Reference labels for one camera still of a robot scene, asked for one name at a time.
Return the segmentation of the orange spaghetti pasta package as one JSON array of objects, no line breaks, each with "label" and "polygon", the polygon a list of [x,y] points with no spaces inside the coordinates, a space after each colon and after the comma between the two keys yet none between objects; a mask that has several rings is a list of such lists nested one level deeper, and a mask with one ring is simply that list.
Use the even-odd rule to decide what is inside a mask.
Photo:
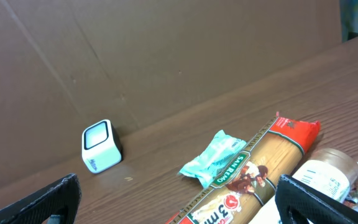
[{"label": "orange spaghetti pasta package", "polygon": [[290,174],[318,136],[319,121],[276,115],[237,153],[212,183],[169,224],[248,223]]}]

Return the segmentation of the teal snack wrapper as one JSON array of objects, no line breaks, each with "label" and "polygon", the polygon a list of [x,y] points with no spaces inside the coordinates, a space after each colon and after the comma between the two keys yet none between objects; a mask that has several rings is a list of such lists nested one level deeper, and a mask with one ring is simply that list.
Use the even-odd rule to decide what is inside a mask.
[{"label": "teal snack wrapper", "polygon": [[246,144],[245,140],[232,137],[220,130],[214,135],[206,149],[196,158],[187,162],[180,169],[178,175],[196,178],[206,189]]}]

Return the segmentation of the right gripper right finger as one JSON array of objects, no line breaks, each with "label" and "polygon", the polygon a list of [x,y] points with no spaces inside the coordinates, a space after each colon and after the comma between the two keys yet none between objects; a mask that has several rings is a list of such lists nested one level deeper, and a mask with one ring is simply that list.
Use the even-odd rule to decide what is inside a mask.
[{"label": "right gripper right finger", "polygon": [[294,179],[281,175],[275,203],[283,224],[358,224],[358,212]]}]

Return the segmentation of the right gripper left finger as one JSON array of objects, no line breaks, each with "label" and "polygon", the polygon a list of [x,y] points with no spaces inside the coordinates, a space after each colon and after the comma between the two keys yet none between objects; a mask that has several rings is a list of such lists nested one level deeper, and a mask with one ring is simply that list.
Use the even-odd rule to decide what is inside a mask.
[{"label": "right gripper left finger", "polygon": [[70,173],[0,210],[0,224],[73,224],[81,201],[78,176]]}]

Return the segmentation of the white shampoo tube gold cap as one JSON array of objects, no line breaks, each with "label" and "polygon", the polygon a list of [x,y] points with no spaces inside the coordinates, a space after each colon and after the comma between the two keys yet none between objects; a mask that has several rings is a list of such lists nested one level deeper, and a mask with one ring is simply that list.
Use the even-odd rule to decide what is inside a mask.
[{"label": "white shampoo tube gold cap", "polygon": [[[358,163],[342,151],[320,149],[291,176],[311,188],[343,203],[358,177]],[[251,223],[282,223],[275,195],[250,221]]]}]

